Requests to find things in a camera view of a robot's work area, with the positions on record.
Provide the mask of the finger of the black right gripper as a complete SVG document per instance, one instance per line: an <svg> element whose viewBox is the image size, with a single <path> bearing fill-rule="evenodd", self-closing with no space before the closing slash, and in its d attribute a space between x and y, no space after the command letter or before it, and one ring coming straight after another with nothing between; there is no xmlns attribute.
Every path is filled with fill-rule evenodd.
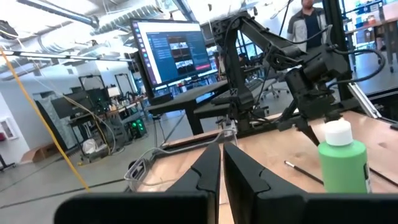
<svg viewBox="0 0 398 224"><path fill-rule="evenodd" d="M304 118L297 118L295 120L295 127L298 131L306 135L306 137L311 140L314 145L318 146L320 144L317 136L315 135L312 127L308 124L308 121Z"/></svg>
<svg viewBox="0 0 398 224"><path fill-rule="evenodd" d="M290 128L295 127L297 131L300 130L299 122L301 115L299 112L295 112L297 109L296 103L292 101L288 107L282 112L277 119L277 129L279 131L286 131Z"/></svg>

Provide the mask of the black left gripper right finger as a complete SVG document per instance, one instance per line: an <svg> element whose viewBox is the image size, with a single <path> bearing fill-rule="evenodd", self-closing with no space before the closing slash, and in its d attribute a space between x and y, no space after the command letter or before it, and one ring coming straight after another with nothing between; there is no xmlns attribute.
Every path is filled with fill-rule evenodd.
<svg viewBox="0 0 398 224"><path fill-rule="evenodd" d="M398 224L398 194L309 193L229 142L223 163L235 224Z"/></svg>

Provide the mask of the large green paint bottle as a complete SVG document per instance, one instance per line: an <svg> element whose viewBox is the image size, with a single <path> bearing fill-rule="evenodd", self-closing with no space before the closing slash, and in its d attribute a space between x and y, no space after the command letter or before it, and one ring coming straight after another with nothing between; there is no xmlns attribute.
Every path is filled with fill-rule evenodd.
<svg viewBox="0 0 398 224"><path fill-rule="evenodd" d="M353 138L351 123L325 123L325 140L318 145L323 185L329 193L372 192L366 145Z"/></svg>

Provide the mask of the office chair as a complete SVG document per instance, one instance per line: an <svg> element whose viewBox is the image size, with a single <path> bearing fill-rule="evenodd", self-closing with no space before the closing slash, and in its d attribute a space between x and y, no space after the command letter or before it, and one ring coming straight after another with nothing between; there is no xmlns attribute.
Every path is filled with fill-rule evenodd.
<svg viewBox="0 0 398 224"><path fill-rule="evenodd" d="M261 94L260 94L260 100L265 100L266 96L269 94L272 94L274 98L279 98L280 94L282 92L286 92L286 94L290 94L290 91L288 88L277 88L274 86L274 84L270 84Z"/></svg>

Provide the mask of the clear plastic bin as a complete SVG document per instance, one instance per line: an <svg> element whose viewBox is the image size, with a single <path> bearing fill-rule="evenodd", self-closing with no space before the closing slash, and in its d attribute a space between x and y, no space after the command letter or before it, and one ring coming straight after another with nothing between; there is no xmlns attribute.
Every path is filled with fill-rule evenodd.
<svg viewBox="0 0 398 224"><path fill-rule="evenodd" d="M140 186L154 187L175 182L177 179L163 180L159 178L157 182L149 183L144 179L149 174L150 169L157 159L168 157L180 153L190 152L202 147L207 147L212 143L221 143L222 140L232 140L235 145L238 143L236 128L218 129L213 132L199 134L190 138L180 139L174 142L166 142L160 147L153 147L146 150L133 164L128 168L124 175L127 182L127 190L136 192Z"/></svg>

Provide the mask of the person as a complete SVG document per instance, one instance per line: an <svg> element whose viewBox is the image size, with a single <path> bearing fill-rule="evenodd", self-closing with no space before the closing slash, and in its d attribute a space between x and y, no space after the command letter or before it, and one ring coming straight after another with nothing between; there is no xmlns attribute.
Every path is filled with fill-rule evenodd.
<svg viewBox="0 0 398 224"><path fill-rule="evenodd" d="M326 32L318 34L327 27L323 8L314 7L314 0L301 0L302 8L289 21L287 39L296 42L304 52L313 50L326 42Z"/></svg>

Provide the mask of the background storage shelf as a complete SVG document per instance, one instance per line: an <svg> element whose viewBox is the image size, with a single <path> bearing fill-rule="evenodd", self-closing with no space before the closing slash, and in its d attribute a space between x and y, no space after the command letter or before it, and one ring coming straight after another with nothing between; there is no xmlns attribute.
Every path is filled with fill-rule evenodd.
<svg viewBox="0 0 398 224"><path fill-rule="evenodd" d="M387 66L394 72L398 63L398 0L340 0L340 4L348 48L384 51Z"/></svg>

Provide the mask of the black desk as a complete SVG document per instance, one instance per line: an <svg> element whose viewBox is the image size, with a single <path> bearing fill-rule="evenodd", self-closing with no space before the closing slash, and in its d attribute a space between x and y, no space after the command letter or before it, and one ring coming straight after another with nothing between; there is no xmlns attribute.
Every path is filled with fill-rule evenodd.
<svg viewBox="0 0 398 224"><path fill-rule="evenodd" d="M151 105L147 110L153 115L184 110L194 135L203 133L201 119L218 116L227 116L236 125L238 135L243 137L276 129L276 122L266 119L264 110L259 107L267 78L246 82L246 75L260 68L228 68L225 80L193 88L171 101Z"/></svg>

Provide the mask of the small black computer box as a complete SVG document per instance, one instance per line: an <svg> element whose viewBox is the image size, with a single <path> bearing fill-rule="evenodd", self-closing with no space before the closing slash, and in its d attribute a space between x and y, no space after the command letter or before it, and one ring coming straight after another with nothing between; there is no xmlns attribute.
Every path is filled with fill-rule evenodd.
<svg viewBox="0 0 398 224"><path fill-rule="evenodd" d="M172 101L173 99L174 99L174 96L172 93L166 93L164 95L159 95L159 96L155 96L155 97L151 98L149 100L149 102L152 106L154 106L154 105L161 105L163 103Z"/></svg>

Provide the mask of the computer monitor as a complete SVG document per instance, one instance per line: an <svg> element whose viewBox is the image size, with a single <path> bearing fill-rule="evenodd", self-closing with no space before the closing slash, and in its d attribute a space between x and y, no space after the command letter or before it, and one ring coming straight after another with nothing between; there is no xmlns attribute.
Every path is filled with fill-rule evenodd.
<svg viewBox="0 0 398 224"><path fill-rule="evenodd" d="M215 72L198 22L131 19L130 25L149 97L160 87Z"/></svg>

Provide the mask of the cluttered background workbench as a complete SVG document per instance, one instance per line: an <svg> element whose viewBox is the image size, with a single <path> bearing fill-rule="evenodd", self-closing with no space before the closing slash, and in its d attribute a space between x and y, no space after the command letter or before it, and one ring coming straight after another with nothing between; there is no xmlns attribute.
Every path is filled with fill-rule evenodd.
<svg viewBox="0 0 398 224"><path fill-rule="evenodd" d="M129 91L124 95L117 85L87 90L83 79L79 78L80 86L69 94L60 93L54 86L49 87L40 82L49 90L47 96L41 99L50 99L58 117L68 121L77 143L76 148L84 158L115 154L135 140L127 125L138 118L142 119L141 110L137 107L142 99L133 99L134 94ZM108 153L85 155L82 146L88 139L107 144Z"/></svg>

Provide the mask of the cardboard box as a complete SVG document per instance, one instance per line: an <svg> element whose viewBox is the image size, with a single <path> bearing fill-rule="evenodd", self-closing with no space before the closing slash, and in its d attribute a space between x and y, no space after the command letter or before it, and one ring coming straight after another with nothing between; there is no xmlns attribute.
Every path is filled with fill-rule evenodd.
<svg viewBox="0 0 398 224"><path fill-rule="evenodd" d="M36 147L26 152L22 156L20 163L27 164L32 162L33 163L40 162L58 153L59 151L54 143L45 144L43 146Z"/></svg>

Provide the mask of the silver aluminium rail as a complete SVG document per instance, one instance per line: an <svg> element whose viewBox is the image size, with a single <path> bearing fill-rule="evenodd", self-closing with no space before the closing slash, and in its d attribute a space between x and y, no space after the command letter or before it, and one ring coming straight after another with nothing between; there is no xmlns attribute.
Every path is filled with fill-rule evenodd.
<svg viewBox="0 0 398 224"><path fill-rule="evenodd" d="M349 83L348 89L351 94L357 99L361 108L364 112L371 118L378 119L381 118L380 112L376 109L376 107L371 103L366 94L360 89L360 87L356 83Z"/></svg>

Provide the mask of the silver ventilation duct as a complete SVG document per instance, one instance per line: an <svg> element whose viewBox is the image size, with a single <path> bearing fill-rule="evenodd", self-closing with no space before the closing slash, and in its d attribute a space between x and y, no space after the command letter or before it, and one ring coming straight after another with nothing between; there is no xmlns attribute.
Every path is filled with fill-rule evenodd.
<svg viewBox="0 0 398 224"><path fill-rule="evenodd" d="M123 25L129 25L131 19L151 19L156 16L162 16L163 14L164 12L161 10L161 8L152 4L131 8L123 11L120 15L108 22L100 22L99 27L94 28L90 32L90 35L94 36L105 34L107 32L121 28Z"/></svg>

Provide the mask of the white wall panel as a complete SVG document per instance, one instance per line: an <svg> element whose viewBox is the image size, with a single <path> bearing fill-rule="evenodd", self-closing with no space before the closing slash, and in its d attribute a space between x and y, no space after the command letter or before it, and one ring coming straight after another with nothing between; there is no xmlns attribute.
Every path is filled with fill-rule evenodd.
<svg viewBox="0 0 398 224"><path fill-rule="evenodd" d="M14 128L13 119L11 117L0 118L0 129L7 140L14 140L19 137Z"/></svg>

